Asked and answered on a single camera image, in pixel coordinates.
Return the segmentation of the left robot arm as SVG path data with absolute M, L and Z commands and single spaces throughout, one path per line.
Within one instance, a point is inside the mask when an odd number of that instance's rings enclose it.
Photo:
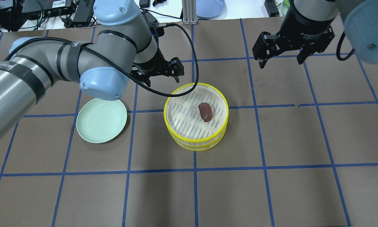
M 129 80 L 150 88 L 153 76 L 179 82 L 179 58 L 167 61 L 149 23 L 133 0 L 97 0 L 93 11 L 102 28 L 95 43 L 63 38 L 19 39 L 0 62 L 0 140 L 58 81 L 78 83 L 103 100 L 122 97 Z

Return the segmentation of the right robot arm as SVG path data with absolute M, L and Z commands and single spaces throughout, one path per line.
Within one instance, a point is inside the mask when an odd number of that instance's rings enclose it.
M 272 57 L 300 50 L 297 62 L 303 64 L 327 49 L 335 37 L 331 23 L 338 15 L 344 31 L 337 59 L 345 61 L 356 54 L 363 62 L 378 65 L 378 0 L 290 0 L 280 30 L 259 35 L 252 48 L 254 59 L 263 69 Z

